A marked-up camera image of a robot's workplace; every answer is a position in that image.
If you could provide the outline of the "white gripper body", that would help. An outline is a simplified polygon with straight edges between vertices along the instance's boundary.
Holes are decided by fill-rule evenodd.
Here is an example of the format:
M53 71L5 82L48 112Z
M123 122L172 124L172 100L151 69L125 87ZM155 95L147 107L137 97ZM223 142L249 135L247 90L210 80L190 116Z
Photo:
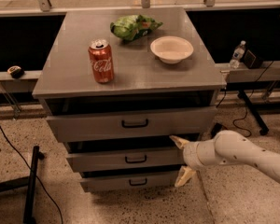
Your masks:
M185 164L193 170L218 165L221 162L221 158L215 152L213 140L186 143L183 149L183 158Z

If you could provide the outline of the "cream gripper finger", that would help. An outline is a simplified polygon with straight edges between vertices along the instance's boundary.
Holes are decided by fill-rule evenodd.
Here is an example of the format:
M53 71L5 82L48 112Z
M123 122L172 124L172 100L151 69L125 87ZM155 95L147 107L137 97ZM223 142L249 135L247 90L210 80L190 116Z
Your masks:
M192 179L195 174L196 172L190 167L182 166L178 172L178 176L175 181L175 187L179 188L184 186L190 179Z
M183 149L189 143L189 140L178 137L176 135L170 135L170 139L179 149Z

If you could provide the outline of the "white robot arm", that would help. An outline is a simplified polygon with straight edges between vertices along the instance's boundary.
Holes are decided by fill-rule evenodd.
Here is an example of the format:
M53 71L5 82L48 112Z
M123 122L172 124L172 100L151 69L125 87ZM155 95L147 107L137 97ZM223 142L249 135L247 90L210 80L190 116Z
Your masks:
M188 141L171 135L171 140L182 150L181 166L176 187L184 186L196 171L214 165L249 165L280 184L280 154L259 147L234 131L221 131L213 139Z

